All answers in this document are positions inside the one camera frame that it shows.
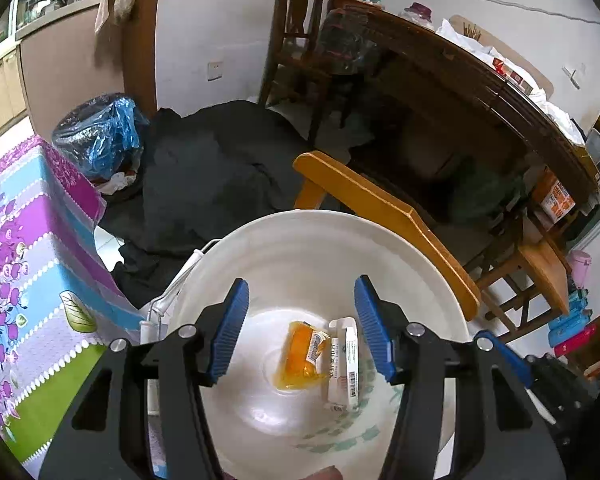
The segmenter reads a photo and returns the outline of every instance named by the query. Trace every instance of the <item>floral tablecloth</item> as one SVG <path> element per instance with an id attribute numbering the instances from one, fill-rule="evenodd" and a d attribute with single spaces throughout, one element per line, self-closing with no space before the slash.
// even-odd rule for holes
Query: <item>floral tablecloth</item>
<path id="1" fill-rule="evenodd" d="M 96 253 L 104 201 L 41 137 L 0 160 L 0 435 L 37 477 L 82 382 L 141 316 Z"/>

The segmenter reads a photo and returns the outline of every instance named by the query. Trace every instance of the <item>orange wooden chair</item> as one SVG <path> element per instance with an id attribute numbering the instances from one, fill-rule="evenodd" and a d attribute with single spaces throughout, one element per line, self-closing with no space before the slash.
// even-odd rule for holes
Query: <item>orange wooden chair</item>
<path id="1" fill-rule="evenodd" d="M 401 236 L 422 252 L 453 290 L 466 320 L 475 317 L 480 290 L 410 205 L 322 152 L 303 153 L 294 169 L 305 177 L 296 209 L 318 209 L 327 193 L 358 216 Z"/>

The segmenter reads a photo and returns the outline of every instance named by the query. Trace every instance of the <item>metal screw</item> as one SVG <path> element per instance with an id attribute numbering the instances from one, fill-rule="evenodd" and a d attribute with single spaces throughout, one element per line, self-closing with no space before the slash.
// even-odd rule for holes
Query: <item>metal screw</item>
<path id="1" fill-rule="evenodd" d="M 420 337 L 424 334 L 424 327 L 420 323 L 409 323 L 407 332 L 414 337 Z"/>
<path id="2" fill-rule="evenodd" d="M 195 336 L 197 331 L 198 330 L 196 330 L 196 327 L 193 325 L 184 325 L 178 330 L 178 335 L 183 339 L 188 339 Z"/>
<path id="3" fill-rule="evenodd" d="M 493 349 L 493 341 L 491 339 L 487 339 L 486 337 L 479 337 L 478 341 L 475 343 L 478 345 L 480 350 L 485 352 L 489 352 L 491 349 Z"/>
<path id="4" fill-rule="evenodd" d="M 116 339 L 115 341 L 112 341 L 112 343 L 109 345 L 109 348 L 111 348 L 114 352 L 120 352 L 126 348 L 126 340 L 122 338 Z"/>

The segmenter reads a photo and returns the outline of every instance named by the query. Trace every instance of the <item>white bucket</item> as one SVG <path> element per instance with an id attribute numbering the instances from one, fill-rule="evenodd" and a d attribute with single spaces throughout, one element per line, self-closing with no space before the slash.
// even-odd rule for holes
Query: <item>white bucket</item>
<path id="1" fill-rule="evenodd" d="M 360 330 L 357 413 L 324 408 L 324 388 L 281 392 L 271 377 L 288 324 L 357 318 L 354 282 L 368 274 L 380 298 L 441 338 L 469 341 L 446 281 L 419 250 L 365 219 L 331 211 L 295 210 L 261 218 L 216 244 L 191 271 L 170 328 L 194 323 L 221 302 L 236 277 L 250 307 L 225 377 L 201 388 L 222 468 L 238 480 L 298 480 L 335 465 L 345 480 L 378 478 L 394 430 L 402 387 L 376 373 Z M 441 448 L 454 427 L 455 392 L 445 385 Z"/>

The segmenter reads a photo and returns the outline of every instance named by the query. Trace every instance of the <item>wooden chair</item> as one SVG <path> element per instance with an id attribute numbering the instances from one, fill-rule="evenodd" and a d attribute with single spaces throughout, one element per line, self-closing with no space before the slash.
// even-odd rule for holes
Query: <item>wooden chair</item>
<path id="1" fill-rule="evenodd" d="M 297 209 L 317 209 L 330 194 L 358 216 L 401 236 L 422 252 L 446 279 L 466 320 L 475 317 L 480 290 L 458 261 L 427 228 L 413 207 L 401 202 L 322 152 L 303 153 L 294 169 L 305 177 Z"/>
<path id="2" fill-rule="evenodd" d="M 505 343 L 540 328 L 561 314 L 569 313 L 567 277 L 571 269 L 564 255 L 541 229 L 541 225 L 536 226 L 527 216 L 521 216 L 516 219 L 511 229 L 464 266 L 467 272 L 475 267 L 482 269 L 482 275 L 475 283 L 482 291 L 482 300 L 490 310 L 485 319 L 497 317 L 507 327 L 509 331 L 500 336 L 500 340 Z M 498 256 L 511 246 L 511 256 L 497 262 Z M 512 273 L 520 269 L 524 270 L 533 282 L 526 289 L 521 289 L 511 277 Z M 501 278 L 512 288 L 515 296 L 503 304 L 498 304 L 486 289 Z M 529 303 L 540 295 L 549 304 L 549 310 L 530 320 Z M 506 312 L 520 308 L 520 324 L 516 326 Z"/>
<path id="3" fill-rule="evenodd" d="M 303 100 L 304 96 L 297 91 L 297 88 L 287 87 L 275 81 L 279 65 L 290 68 L 296 72 L 302 73 L 307 79 L 314 81 L 318 85 L 317 100 L 314 104 L 314 110 L 309 128 L 308 142 L 311 146 L 315 145 L 315 137 L 320 129 L 320 122 L 324 115 L 326 102 L 330 96 L 331 90 L 335 84 L 351 84 L 350 95 L 345 104 L 340 127 L 344 126 L 346 117 L 351 112 L 352 98 L 359 91 L 362 74 L 356 75 L 333 75 L 329 69 L 329 59 L 324 56 L 318 56 L 315 48 L 320 33 L 320 16 L 322 13 L 323 0 L 314 0 L 308 32 L 304 31 L 304 22 L 308 10 L 309 0 L 276 0 L 274 9 L 273 25 L 270 38 L 269 58 L 265 68 L 262 88 L 258 104 L 267 105 L 272 87 L 283 93 L 285 97 L 297 100 Z M 304 52 L 301 57 L 294 57 L 285 51 L 285 40 L 288 38 L 306 40 Z"/>

